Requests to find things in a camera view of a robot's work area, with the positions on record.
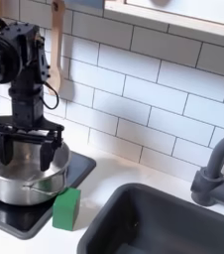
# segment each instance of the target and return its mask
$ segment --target cable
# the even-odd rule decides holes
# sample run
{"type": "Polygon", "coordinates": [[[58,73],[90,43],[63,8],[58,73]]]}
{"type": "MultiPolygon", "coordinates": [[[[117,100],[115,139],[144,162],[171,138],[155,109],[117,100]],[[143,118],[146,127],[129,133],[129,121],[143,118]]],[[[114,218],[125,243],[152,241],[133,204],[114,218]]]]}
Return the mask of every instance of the cable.
{"type": "Polygon", "coordinates": [[[58,107],[58,105],[59,105],[59,95],[58,95],[58,93],[53,89],[53,87],[52,87],[50,84],[48,84],[47,82],[45,82],[44,85],[45,85],[48,89],[52,90],[52,91],[55,93],[55,96],[56,96],[56,106],[55,106],[55,107],[49,107],[49,106],[45,103],[45,101],[44,101],[44,99],[43,99],[42,97],[41,97],[41,100],[42,100],[42,102],[43,102],[43,104],[44,104],[44,106],[45,106],[46,108],[48,108],[48,109],[50,109],[50,110],[54,110],[54,109],[56,109],[56,108],[58,107]]]}

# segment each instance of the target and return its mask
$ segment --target pot rim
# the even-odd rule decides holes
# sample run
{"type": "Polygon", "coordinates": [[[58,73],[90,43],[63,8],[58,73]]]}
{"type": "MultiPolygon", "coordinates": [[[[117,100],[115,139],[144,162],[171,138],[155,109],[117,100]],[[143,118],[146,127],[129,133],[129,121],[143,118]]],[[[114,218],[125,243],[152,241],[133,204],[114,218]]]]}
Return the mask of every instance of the pot rim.
{"type": "Polygon", "coordinates": [[[38,183],[38,182],[42,182],[42,181],[45,181],[47,179],[50,179],[51,177],[56,177],[58,175],[63,175],[63,173],[65,172],[65,170],[67,169],[67,167],[69,166],[69,163],[70,163],[70,159],[71,159],[71,151],[69,149],[69,147],[67,146],[66,143],[62,142],[62,146],[65,145],[65,147],[67,148],[67,151],[68,151],[68,158],[67,158],[67,161],[65,163],[65,166],[59,170],[58,172],[56,172],[55,174],[53,175],[50,175],[50,176],[47,176],[47,177],[44,177],[44,178],[40,178],[38,180],[33,180],[33,181],[24,181],[24,180],[13,180],[13,179],[7,179],[7,178],[4,178],[2,176],[0,176],[0,180],[1,181],[4,181],[4,182],[8,182],[8,183],[18,183],[18,184],[21,184],[21,185],[34,185],[35,183],[38,183]]]}

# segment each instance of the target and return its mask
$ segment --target gray faucet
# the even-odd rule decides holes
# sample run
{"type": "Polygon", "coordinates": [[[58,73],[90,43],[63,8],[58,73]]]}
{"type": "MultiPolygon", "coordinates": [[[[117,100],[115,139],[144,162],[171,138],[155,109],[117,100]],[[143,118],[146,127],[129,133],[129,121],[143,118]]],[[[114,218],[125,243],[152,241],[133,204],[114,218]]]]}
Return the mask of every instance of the gray faucet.
{"type": "Polygon", "coordinates": [[[217,201],[224,202],[224,139],[214,148],[207,167],[195,175],[191,186],[192,199],[202,205],[211,206],[217,201]]]}

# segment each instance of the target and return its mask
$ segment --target black sink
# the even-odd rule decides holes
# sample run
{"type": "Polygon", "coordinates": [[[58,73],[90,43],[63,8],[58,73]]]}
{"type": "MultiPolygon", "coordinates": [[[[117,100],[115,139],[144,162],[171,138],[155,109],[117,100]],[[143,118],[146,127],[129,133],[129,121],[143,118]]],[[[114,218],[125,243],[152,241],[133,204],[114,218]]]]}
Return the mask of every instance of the black sink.
{"type": "Polygon", "coordinates": [[[143,185],[118,188],[77,254],[224,254],[224,216],[143,185]]]}

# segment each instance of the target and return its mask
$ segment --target black mat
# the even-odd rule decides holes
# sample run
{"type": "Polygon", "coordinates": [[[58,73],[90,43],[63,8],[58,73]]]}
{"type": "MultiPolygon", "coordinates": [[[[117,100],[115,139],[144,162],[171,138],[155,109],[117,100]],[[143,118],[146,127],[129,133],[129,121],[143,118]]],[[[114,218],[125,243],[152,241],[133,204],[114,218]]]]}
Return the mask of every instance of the black mat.
{"type": "MultiPolygon", "coordinates": [[[[96,162],[72,153],[67,185],[77,188],[96,167],[96,162]]],[[[34,206],[15,206],[0,201],[0,229],[21,239],[34,237],[53,214],[55,199],[34,206]]]]}

